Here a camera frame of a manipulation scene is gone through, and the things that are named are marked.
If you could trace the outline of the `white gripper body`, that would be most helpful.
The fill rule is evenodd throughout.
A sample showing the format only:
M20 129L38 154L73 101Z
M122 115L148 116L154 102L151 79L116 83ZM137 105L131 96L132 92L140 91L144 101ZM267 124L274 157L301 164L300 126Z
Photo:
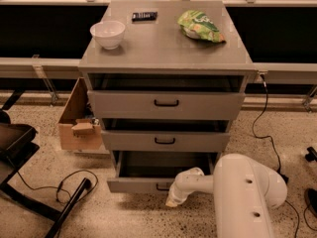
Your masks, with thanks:
M179 188L174 182L169 188L168 196L175 204L175 206L179 206L182 204L188 197L189 192Z

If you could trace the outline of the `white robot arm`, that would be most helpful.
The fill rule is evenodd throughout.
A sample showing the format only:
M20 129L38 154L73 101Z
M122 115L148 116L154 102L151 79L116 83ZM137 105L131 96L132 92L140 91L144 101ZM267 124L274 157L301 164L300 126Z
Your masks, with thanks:
M214 197L217 238L275 238L268 211L285 203L287 186L273 169L245 155L228 154L211 175L197 167L179 173L165 204L177 207L196 191Z

